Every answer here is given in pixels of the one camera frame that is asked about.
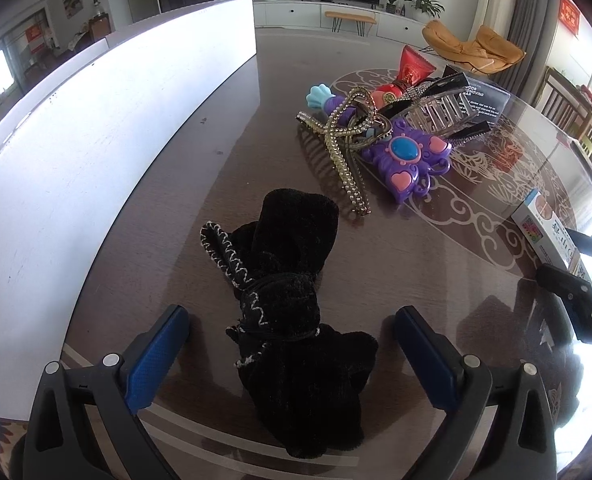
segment red poster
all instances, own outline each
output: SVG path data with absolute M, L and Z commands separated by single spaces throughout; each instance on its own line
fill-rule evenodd
M 578 36 L 580 10 L 572 3 L 572 0 L 560 0 L 558 18 L 574 36 Z
M 31 43 L 33 40 L 37 40 L 42 36 L 42 31 L 38 25 L 31 25 L 27 30 L 24 31 L 27 41 Z

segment tan leather lounge chair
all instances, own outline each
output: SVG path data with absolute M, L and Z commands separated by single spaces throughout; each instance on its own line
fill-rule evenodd
M 460 41 L 438 20 L 423 28 L 425 41 L 436 53 L 470 72 L 495 74 L 518 63 L 525 52 L 482 25 L 474 41 Z

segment brown tabletop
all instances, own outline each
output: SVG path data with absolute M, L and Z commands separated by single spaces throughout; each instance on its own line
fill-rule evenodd
M 537 365 L 558 431 L 575 424 L 571 440 L 557 433 L 559 464 L 589 437 L 592 408 L 585 415 L 580 408 L 592 406 L 592 368 L 560 302 L 535 285 L 536 256 L 509 218 L 538 187 L 567 226 L 592 226 L 592 182 L 564 134 L 512 99 L 493 134 L 455 150 L 452 169 L 425 199 L 397 206 L 365 176 L 372 213 L 355 218 L 329 157 L 298 129 L 295 115 L 311 86 L 375 88 L 396 71 L 357 69 L 393 69 L 399 53 L 399 44 L 385 41 L 258 34 L 257 58 L 170 140 L 98 252 L 63 360 L 98 362 L 148 330 L 167 304 L 190 309 L 189 342 L 156 403 L 140 414 L 181 478 L 401 478 L 443 417 L 392 338 L 392 315 L 404 304 L 488 365 Z M 239 317 L 237 301 L 199 238 L 207 220 L 231 231 L 256 219 L 265 194 L 279 187 L 338 202 L 338 234 L 317 293 L 322 321 L 380 344 L 361 394 L 364 443 L 314 461 L 290 458 L 257 420 L 234 367 L 237 347 L 225 335 Z M 592 356 L 592 348 L 583 351 Z M 492 416 L 488 408 L 457 478 L 473 465 Z

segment pink heart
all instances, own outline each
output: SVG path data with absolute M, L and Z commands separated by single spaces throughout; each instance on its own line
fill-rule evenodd
M 429 150 L 432 153 L 444 152 L 445 148 L 447 148 L 447 142 L 442 140 L 440 137 L 432 137 L 429 139 Z
M 402 173 L 394 173 L 390 180 L 397 190 L 404 191 L 412 183 L 412 176 L 407 171 L 403 171 Z

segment white cabinet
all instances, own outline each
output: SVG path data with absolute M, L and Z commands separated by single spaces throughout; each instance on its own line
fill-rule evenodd
M 373 18 L 378 22 L 377 13 L 373 10 L 362 10 L 356 9 L 355 7 L 348 7 L 342 5 L 329 5 L 329 4 L 321 4 L 320 5 L 320 27 L 321 28 L 329 28 L 331 29 L 333 26 L 333 18 L 327 18 L 325 16 L 326 12 L 342 12 L 343 14 L 354 14 L 357 16 L 367 16 L 368 18 Z M 340 30 L 343 32 L 352 32 L 354 34 L 358 34 L 358 30 L 356 29 L 356 22 L 354 20 L 343 20 L 343 23 L 340 25 Z M 378 30 L 378 25 L 372 25 L 371 23 L 365 24 L 365 36 L 376 36 L 376 31 Z
M 253 4 L 253 24 L 256 27 L 264 27 L 267 25 L 267 13 L 265 4 Z
M 387 14 L 379 12 L 378 36 L 388 40 L 408 43 L 412 46 L 424 48 L 427 46 L 423 38 L 423 28 L 425 25 L 414 20 L 408 20 L 396 14 Z
M 268 27 L 320 28 L 320 4 L 268 3 L 265 7 L 265 25 Z

